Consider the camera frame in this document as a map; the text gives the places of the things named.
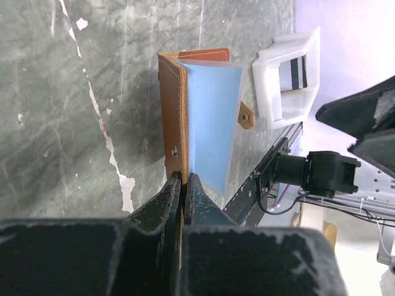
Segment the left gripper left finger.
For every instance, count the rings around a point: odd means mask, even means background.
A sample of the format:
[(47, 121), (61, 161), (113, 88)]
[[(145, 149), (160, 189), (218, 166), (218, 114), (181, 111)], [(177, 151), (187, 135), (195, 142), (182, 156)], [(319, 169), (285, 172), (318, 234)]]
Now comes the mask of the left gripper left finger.
[(181, 173), (130, 215), (131, 272), (135, 295), (173, 295), (180, 261)]

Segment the white credit cards in tray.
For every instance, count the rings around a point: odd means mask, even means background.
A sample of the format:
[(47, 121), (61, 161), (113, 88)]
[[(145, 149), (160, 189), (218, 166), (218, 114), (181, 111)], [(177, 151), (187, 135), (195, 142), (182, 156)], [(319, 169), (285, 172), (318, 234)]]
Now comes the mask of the white credit cards in tray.
[(291, 89), (298, 90), (308, 86), (307, 71), (306, 71), (306, 57), (301, 56), (290, 60), (291, 67)]

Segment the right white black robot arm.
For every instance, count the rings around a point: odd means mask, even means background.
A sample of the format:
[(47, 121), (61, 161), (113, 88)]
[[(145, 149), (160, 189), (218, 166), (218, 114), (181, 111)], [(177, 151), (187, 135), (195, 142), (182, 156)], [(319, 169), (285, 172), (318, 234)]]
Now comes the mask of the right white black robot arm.
[(357, 192), (354, 178), (362, 160), (394, 176), (394, 78), (321, 106), (315, 118), (356, 138), (348, 148), (353, 157), (333, 151), (309, 152), (306, 157), (278, 154), (275, 182), (332, 198), (336, 192)]

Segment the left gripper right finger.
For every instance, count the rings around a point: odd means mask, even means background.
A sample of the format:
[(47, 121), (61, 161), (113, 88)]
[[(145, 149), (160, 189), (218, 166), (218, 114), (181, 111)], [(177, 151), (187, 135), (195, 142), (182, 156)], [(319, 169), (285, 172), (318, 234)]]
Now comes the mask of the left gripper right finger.
[(182, 233), (181, 295), (246, 295), (247, 243), (234, 224), (190, 174)]

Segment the white plastic card tray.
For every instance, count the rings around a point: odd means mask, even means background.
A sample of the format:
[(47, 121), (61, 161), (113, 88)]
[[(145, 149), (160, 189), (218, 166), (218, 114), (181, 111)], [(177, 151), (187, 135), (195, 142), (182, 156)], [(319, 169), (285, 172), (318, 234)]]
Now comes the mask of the white plastic card tray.
[[(271, 130), (304, 121), (320, 87), (321, 28), (277, 36), (252, 63), (257, 108)], [(308, 86), (291, 89), (290, 60), (305, 56)]]

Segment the brown leather card holder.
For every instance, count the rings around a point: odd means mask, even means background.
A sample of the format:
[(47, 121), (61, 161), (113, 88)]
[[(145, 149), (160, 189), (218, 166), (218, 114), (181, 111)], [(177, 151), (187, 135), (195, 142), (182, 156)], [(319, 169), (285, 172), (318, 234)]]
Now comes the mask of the brown leather card holder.
[(221, 47), (160, 53), (158, 67), (166, 173), (183, 183), (195, 173), (225, 195), (236, 126), (254, 126), (241, 100), (244, 64)]

